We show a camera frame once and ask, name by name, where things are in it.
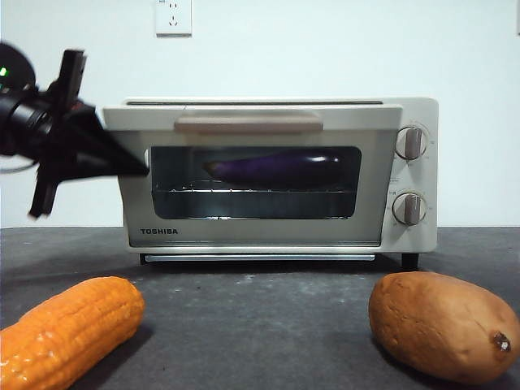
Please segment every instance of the control knob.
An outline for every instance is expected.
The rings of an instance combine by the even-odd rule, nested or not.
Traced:
[[[396,152],[405,160],[421,157],[426,150],[426,145],[426,134],[417,126],[407,126],[397,133]]]
[[[402,193],[392,205],[396,219],[404,225],[417,225],[426,215],[426,202],[417,193]]]

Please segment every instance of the robotic arm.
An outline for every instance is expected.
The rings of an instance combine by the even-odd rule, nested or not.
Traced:
[[[94,176],[146,176],[146,165],[106,132],[95,107],[78,99],[86,57],[66,50],[59,77],[46,91],[30,62],[0,42],[0,154],[39,163],[29,214],[49,215],[58,184]]]

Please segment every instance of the oven glass door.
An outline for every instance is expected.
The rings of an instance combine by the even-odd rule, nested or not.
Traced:
[[[115,135],[150,167],[145,178],[119,178],[130,245],[148,253],[377,246],[401,111],[125,108],[118,126],[132,131]]]
[[[361,163],[354,146],[156,146],[154,209],[163,219],[347,219]]]

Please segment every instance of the power outlet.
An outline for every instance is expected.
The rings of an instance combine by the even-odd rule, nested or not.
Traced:
[[[155,0],[155,33],[158,37],[192,35],[192,0]]]

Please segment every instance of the gray table surface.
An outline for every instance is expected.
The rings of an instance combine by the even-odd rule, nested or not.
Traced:
[[[130,279],[146,301],[136,335],[80,389],[458,389],[393,361],[367,303],[398,257],[374,262],[139,264],[121,228],[1,230],[2,327],[87,278]],[[442,228],[419,267],[479,284],[520,314],[520,227]],[[520,361],[479,389],[520,388]]]

